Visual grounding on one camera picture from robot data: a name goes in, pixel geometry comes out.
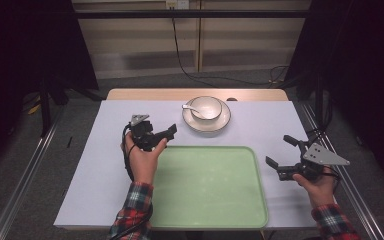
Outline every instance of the gray floor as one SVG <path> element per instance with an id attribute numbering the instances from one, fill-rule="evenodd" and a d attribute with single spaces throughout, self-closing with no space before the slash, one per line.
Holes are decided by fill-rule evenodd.
<path id="1" fill-rule="evenodd" d="M 267 82 L 269 79 L 267 70 L 202 75 L 246 79 L 254 83 L 204 79 L 220 88 L 266 88 L 270 86 L 256 85 Z M 100 80 L 99 85 L 100 91 L 95 92 L 101 96 L 106 96 L 110 89 L 117 87 L 209 87 L 192 81 L 184 75 Z M 294 101 L 297 111 L 300 112 L 302 103 L 296 100 L 295 90 L 288 89 L 287 94 Z M 106 230 L 67 231 L 53 226 L 64 199 L 64 193 L 76 170 L 100 106 L 99 102 L 93 102 L 73 91 L 68 91 L 68 95 L 70 102 L 63 107 L 63 115 L 55 135 L 22 199 L 22 204 L 7 232 L 6 239 L 104 239 L 106 237 Z M 52 113 L 55 114 L 60 108 L 60 106 L 53 106 Z M 384 172 L 379 168 L 370 150 L 358 144 L 356 133 L 347 124 L 341 113 L 336 108 L 333 113 L 328 136 L 338 154 L 352 162 L 347 170 L 384 234 Z M 306 130 L 309 130 L 307 124 L 303 123 Z M 40 133 L 40 112 L 33 115 L 23 113 L 14 133 L 0 154 L 0 214 L 35 151 Z M 358 232 L 364 239 L 369 239 L 353 206 L 347 201 L 343 189 L 338 189 L 336 197 Z M 314 229 L 282 230 L 277 231 L 272 239 L 303 239 L 316 235 L 317 231 Z M 183 233 L 157 232 L 154 237 L 155 239 L 185 239 Z M 204 239 L 259 239 L 259 235 L 256 232 L 206 232 Z"/>

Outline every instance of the spoon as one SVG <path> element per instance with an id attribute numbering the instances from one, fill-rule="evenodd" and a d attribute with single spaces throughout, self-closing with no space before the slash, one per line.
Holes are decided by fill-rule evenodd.
<path id="1" fill-rule="evenodd" d="M 192 106 L 190 106 L 190 105 L 183 104 L 183 105 L 182 105 L 182 108 L 183 108 L 183 109 L 190 109 L 190 110 L 192 110 L 192 111 L 198 113 L 198 114 L 200 115 L 200 118 L 202 118 L 202 119 L 209 119 L 209 118 L 205 117 L 205 116 L 202 114 L 201 111 L 199 111 L 198 109 L 196 109 L 196 108 L 194 108 L 194 107 L 192 107 Z"/>

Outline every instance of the hand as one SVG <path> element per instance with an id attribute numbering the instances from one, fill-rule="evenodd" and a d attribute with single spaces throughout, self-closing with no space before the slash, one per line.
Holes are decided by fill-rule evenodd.
<path id="1" fill-rule="evenodd" d="M 128 152 L 133 146 L 132 133 L 126 134 L 126 151 Z M 130 167 L 132 168 L 133 177 L 135 182 L 142 182 L 152 184 L 154 181 L 154 174 L 157 170 L 158 156 L 162 153 L 167 145 L 167 139 L 162 139 L 152 152 L 146 152 L 139 149 L 137 146 L 133 147 L 130 152 Z M 124 144 L 121 143 L 121 149 L 124 149 Z"/>
<path id="2" fill-rule="evenodd" d="M 325 167 L 324 172 L 331 173 L 332 171 Z M 308 181 L 300 174 L 294 174 L 292 178 L 307 190 L 313 208 L 335 203 L 333 200 L 333 185 L 335 179 L 333 177 L 322 176 L 322 178 L 315 183 Z"/>

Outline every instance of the table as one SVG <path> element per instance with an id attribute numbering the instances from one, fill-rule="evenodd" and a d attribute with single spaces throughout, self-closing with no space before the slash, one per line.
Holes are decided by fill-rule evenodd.
<path id="1" fill-rule="evenodd" d="M 285 229 L 285 228 L 307 228 L 315 227 L 315 222 L 311 218 L 311 206 L 308 201 L 307 193 L 295 182 L 280 182 L 276 171 L 268 167 L 265 162 L 265 156 L 274 156 L 283 159 L 281 165 L 294 165 L 299 161 L 299 150 L 283 142 L 283 135 L 290 134 L 297 139 L 306 140 L 306 134 L 300 120 L 296 114 L 292 102 L 287 101 L 286 94 L 282 90 L 271 89 L 115 89 L 108 94 L 107 101 L 101 105 L 95 121 L 95 126 L 89 136 L 85 151 L 79 162 L 75 176 L 73 177 L 70 189 L 67 192 L 66 199 L 60 209 L 54 225 L 66 229 L 96 229 L 108 228 L 114 220 L 116 212 L 124 202 L 127 186 L 106 184 L 112 182 L 128 182 L 127 173 L 114 171 L 114 168 L 122 168 L 121 153 L 119 150 L 119 133 L 114 134 L 115 130 L 110 125 L 122 125 L 119 118 L 126 119 L 131 116 L 131 111 L 149 111 L 151 116 L 157 116 L 152 120 L 154 129 L 163 130 L 168 127 L 168 123 L 158 119 L 161 116 L 159 109 L 164 109 L 165 115 L 177 116 L 181 106 L 185 101 L 197 97 L 209 95 L 226 100 L 235 98 L 239 100 L 229 101 L 227 104 L 232 111 L 232 120 L 229 127 L 220 135 L 208 138 L 202 138 L 198 133 L 189 129 L 182 121 L 181 117 L 173 117 L 178 125 L 176 139 L 170 144 L 175 145 L 232 145 L 232 139 L 239 141 L 241 145 L 249 146 L 258 156 L 260 172 L 262 175 L 262 184 L 265 190 L 267 206 L 269 210 L 269 222 L 265 229 Z M 256 134 L 255 129 L 249 126 L 262 124 L 264 134 Z M 113 154 L 110 162 L 97 164 L 95 159 L 102 159 L 101 153 Z M 102 170 L 100 175 L 93 175 L 97 168 L 108 166 L 108 169 Z M 89 191 L 88 185 L 97 185 L 95 190 Z M 102 191 L 103 187 L 114 189 L 117 187 L 120 192 L 115 196 L 102 196 L 105 194 L 96 191 Z M 90 206 L 105 206 L 90 209 Z M 80 216 L 89 211 L 89 216 Z"/>

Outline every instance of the plaid sleeve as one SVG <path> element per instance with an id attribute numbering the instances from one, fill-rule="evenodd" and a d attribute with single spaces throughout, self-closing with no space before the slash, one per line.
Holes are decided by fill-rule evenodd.
<path id="1" fill-rule="evenodd" d="M 149 206 L 151 205 L 153 189 L 154 187 L 152 185 L 146 183 L 133 182 L 130 184 L 123 209 L 118 212 L 117 217 L 111 226 L 108 238 L 137 224 L 146 216 Z M 121 239 L 150 239 L 150 229 L 151 225 L 147 222 L 146 226 L 139 228 L 137 231 L 128 234 Z"/>
<path id="2" fill-rule="evenodd" d="M 343 214 L 337 204 L 327 204 L 313 209 L 311 212 L 320 235 L 329 240 L 360 239 L 348 218 Z"/>

